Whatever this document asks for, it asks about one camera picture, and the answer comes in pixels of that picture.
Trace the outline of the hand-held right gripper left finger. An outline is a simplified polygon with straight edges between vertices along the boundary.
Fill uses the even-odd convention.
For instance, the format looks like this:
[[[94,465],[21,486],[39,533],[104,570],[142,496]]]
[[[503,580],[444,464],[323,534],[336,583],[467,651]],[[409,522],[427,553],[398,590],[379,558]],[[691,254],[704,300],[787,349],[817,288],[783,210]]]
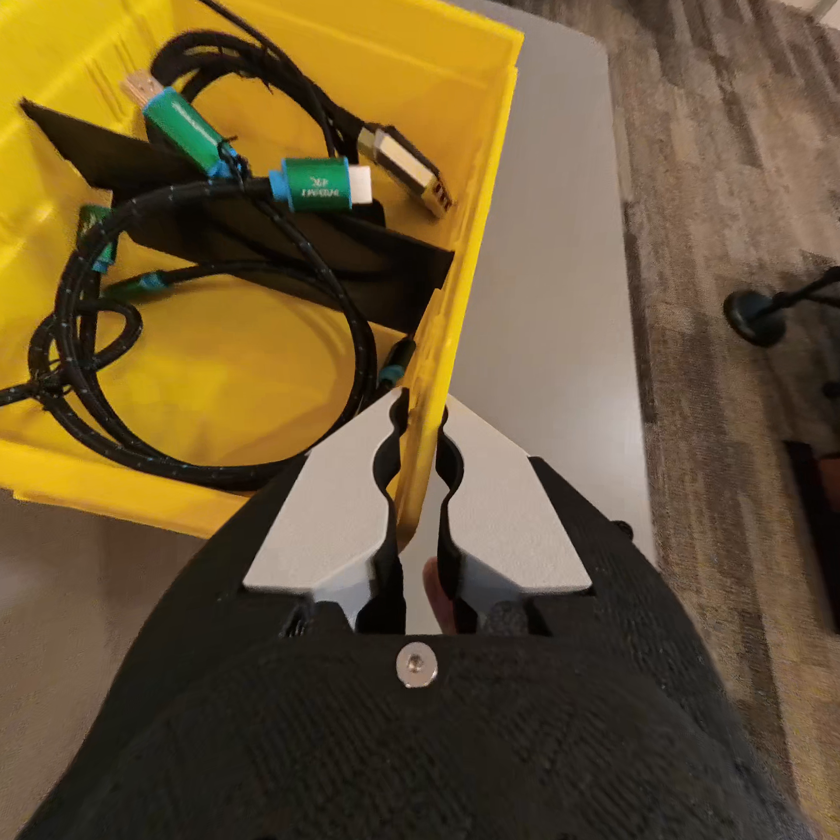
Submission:
[[[306,456],[244,578],[247,590],[338,604],[359,632],[404,632],[396,513],[409,391],[396,387]]]

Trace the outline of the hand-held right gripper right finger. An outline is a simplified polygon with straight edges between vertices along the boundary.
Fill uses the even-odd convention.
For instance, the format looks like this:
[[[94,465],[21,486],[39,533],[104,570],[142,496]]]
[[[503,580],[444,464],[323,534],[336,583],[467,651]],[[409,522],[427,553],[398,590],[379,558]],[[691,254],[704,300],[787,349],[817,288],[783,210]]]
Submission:
[[[592,580],[527,452],[450,396],[438,430],[437,570],[462,602],[583,593]]]

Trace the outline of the large yellow storage bin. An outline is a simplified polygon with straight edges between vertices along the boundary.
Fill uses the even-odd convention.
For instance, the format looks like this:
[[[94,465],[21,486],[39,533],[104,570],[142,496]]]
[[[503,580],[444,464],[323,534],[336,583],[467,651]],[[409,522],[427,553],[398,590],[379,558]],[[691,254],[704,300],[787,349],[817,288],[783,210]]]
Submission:
[[[2,2],[2,488],[211,536],[394,382],[399,539],[420,518],[523,36],[442,2]],[[20,101],[183,155],[117,205]],[[337,308],[137,245],[243,197]],[[413,332],[369,322],[292,214],[370,212],[455,256]]]

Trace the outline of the person's right hand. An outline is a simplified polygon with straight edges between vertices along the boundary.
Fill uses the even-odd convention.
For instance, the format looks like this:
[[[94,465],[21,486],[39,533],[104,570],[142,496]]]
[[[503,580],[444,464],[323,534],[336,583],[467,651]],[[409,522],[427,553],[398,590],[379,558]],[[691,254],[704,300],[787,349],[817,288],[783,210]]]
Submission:
[[[438,559],[430,558],[426,561],[422,572],[423,588],[442,634],[456,635],[458,632],[455,620],[455,605],[448,597],[439,578]]]

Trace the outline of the brown wooden rack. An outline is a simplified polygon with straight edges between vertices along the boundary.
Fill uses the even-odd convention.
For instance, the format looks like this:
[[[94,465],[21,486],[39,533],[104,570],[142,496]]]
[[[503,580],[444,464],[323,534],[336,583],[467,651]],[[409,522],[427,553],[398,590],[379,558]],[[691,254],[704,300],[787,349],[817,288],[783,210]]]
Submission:
[[[839,454],[818,457],[803,442],[785,440],[815,557],[830,623],[839,634]]]

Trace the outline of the black floor lamp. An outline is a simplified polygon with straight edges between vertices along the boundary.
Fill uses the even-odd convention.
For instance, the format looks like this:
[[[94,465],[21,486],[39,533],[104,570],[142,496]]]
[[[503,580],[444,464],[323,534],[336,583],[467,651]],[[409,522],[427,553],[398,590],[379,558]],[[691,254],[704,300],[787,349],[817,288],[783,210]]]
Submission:
[[[826,290],[838,287],[839,267],[827,268],[821,276],[799,289],[773,295],[757,290],[736,290],[722,305],[730,328],[753,346],[770,348],[782,341],[786,333],[785,313],[803,302],[839,310],[838,294]]]

